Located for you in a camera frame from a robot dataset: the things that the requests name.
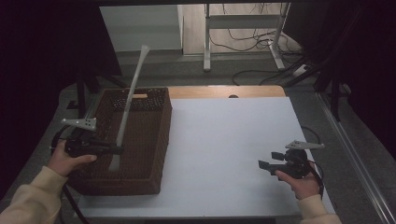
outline dark curtain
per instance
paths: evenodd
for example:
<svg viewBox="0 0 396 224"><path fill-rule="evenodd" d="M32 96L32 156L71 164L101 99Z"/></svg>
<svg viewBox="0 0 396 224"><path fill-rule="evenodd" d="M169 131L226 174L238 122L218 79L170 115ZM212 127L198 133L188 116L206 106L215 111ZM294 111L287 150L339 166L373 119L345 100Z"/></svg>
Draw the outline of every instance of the dark curtain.
<svg viewBox="0 0 396 224"><path fill-rule="evenodd" d="M356 114L396 159L396 20L393 1L371 1L339 60Z"/></svg>
<svg viewBox="0 0 396 224"><path fill-rule="evenodd" d="M60 91L76 81L77 71L94 77L88 69L94 67L119 76L120 67L98 6L2 1L0 15L2 198L47 129Z"/></svg>

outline textured box surface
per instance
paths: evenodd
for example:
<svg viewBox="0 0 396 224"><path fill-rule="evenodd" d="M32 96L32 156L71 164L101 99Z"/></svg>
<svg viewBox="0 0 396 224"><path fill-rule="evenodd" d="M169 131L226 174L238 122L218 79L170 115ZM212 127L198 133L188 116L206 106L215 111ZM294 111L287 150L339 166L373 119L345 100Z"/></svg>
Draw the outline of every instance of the textured box surface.
<svg viewBox="0 0 396 224"><path fill-rule="evenodd" d="M108 171L112 155L73 172L68 185L84 195L142 195L161 190L163 163L169 142L172 106L168 89L136 89L120 155L120 169ZM96 138L115 142L128 90L104 90L94 117Z"/></svg>

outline brown box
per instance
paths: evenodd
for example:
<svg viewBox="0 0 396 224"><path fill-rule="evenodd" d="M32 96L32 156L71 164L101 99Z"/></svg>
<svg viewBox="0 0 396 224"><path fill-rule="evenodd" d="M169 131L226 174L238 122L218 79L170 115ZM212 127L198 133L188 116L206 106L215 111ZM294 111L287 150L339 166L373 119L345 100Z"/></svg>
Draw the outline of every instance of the brown box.
<svg viewBox="0 0 396 224"><path fill-rule="evenodd" d="M104 90L94 114L95 136L116 142L129 90ZM83 195L158 194L169 142L172 105L167 88L135 89L120 155L120 170L109 172L112 155L72 172L67 184Z"/></svg>

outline metal rail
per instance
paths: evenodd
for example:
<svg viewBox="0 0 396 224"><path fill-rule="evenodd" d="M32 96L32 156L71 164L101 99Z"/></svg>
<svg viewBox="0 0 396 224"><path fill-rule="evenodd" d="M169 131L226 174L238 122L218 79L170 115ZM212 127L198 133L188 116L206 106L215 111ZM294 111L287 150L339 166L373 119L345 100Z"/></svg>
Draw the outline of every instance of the metal rail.
<svg viewBox="0 0 396 224"><path fill-rule="evenodd" d="M320 102L321 107L327 116L327 119L332 125L332 128L334 129L335 134L337 135L337 138L340 141L345 153L347 154L352 164L352 167L355 169L359 180L361 181L371 202L373 203L376 212L381 218L382 223L395 224L395 217L391 213L388 203L382 195L381 190L368 173L359 154L357 153L349 137L347 136L347 132L344 130L343 125L338 122L332 115L332 112L330 110L330 104L324 94L325 93L317 93L318 101Z"/></svg>

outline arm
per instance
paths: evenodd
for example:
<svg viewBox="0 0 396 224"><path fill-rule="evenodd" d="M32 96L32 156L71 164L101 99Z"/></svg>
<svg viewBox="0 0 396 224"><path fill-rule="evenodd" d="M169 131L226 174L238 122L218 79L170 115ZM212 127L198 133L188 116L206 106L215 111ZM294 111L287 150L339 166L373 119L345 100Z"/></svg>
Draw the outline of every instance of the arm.
<svg viewBox="0 0 396 224"><path fill-rule="evenodd" d="M336 214L329 214L320 199L319 186L312 174L303 179L294 179L291 176L276 171L277 177L291 186L296 198L299 200L303 220L301 224L340 224L341 221Z"/></svg>
<svg viewBox="0 0 396 224"><path fill-rule="evenodd" d="M61 208L60 194L67 175L96 156L70 158L64 152L64 141L55 148L49 161L29 185L20 186L11 204L0 214L0 223L53 223Z"/></svg>

